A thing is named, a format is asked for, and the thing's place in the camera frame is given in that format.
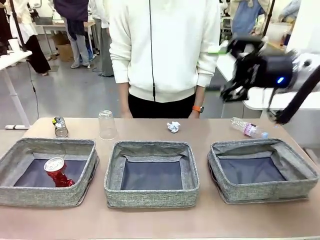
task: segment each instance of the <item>hand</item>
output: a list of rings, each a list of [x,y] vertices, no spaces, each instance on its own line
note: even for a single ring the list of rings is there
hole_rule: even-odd
[[[193,110],[188,117],[188,119],[199,119],[200,118],[200,112]]]
[[[124,111],[122,114],[121,114],[121,117],[123,119],[133,119],[132,117],[132,114],[131,112],[128,110],[128,111]]]

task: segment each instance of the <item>gray fabric bin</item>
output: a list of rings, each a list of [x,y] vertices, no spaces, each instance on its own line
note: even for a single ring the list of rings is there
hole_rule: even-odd
[[[211,145],[208,163],[226,203],[301,200],[318,182],[318,173],[279,139],[249,139]]]
[[[83,201],[99,157],[92,140],[23,138],[0,158],[0,205],[75,207]],[[65,160],[65,175],[75,184],[55,187],[44,170],[53,157]]]
[[[104,179],[111,208],[187,208],[196,204],[199,176],[184,142],[119,141]]]

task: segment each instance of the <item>cardboard box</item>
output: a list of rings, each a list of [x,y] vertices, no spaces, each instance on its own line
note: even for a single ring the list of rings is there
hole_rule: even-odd
[[[56,48],[62,62],[72,62],[74,60],[74,53],[70,44],[58,45]]]
[[[59,57],[62,62],[72,62],[74,60],[74,53],[68,40],[67,35],[59,32],[52,36],[55,48],[59,52]]]
[[[52,40],[54,42],[55,47],[57,48],[59,45],[70,44],[69,39],[66,34],[59,32],[52,36]]]

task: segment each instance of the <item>red soda can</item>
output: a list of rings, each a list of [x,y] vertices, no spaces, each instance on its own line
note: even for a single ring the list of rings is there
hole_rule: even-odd
[[[75,184],[72,179],[68,179],[65,175],[66,167],[65,161],[61,157],[53,157],[43,166],[48,176],[54,181],[56,188],[70,187]]]

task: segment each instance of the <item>orange watch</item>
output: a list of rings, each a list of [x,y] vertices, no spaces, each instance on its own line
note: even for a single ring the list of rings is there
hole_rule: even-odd
[[[194,110],[194,111],[197,111],[197,112],[199,112],[199,113],[203,113],[204,112],[204,107],[203,106],[193,106],[192,107],[192,110]]]

